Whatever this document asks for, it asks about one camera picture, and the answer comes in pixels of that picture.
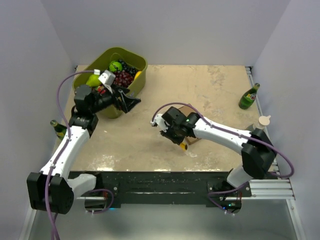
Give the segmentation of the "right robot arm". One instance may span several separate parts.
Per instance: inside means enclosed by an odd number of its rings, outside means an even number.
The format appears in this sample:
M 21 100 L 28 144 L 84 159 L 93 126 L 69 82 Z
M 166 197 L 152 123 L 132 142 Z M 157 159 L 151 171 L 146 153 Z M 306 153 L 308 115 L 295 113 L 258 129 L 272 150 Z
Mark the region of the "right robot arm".
M 152 117 L 152 126 L 159 127 L 163 137 L 176 145 L 185 137 L 208 140 L 241 155 L 242 164 L 232 169 L 223 183 L 223 192 L 235 196 L 246 182 L 262 180 L 268 173 L 277 153 L 262 129 L 240 130 L 218 124 L 198 112 L 183 114 L 176 107 Z

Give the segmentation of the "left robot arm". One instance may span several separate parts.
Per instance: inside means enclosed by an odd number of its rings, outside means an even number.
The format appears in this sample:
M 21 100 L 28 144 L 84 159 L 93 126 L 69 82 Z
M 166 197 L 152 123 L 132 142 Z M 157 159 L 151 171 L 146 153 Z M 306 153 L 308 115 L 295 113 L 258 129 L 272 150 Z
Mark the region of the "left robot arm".
M 69 120 L 70 129 L 59 144 L 51 159 L 39 172 L 31 172 L 26 184 L 31 208 L 67 214 L 76 198 L 85 193 L 99 196 L 104 184 L 93 174 L 82 173 L 69 178 L 77 155 L 90 139 L 99 121 L 97 113 L 114 106 L 128 113 L 141 99 L 127 96 L 129 90 L 111 86 L 101 94 L 88 85 L 75 89 L 74 108 Z

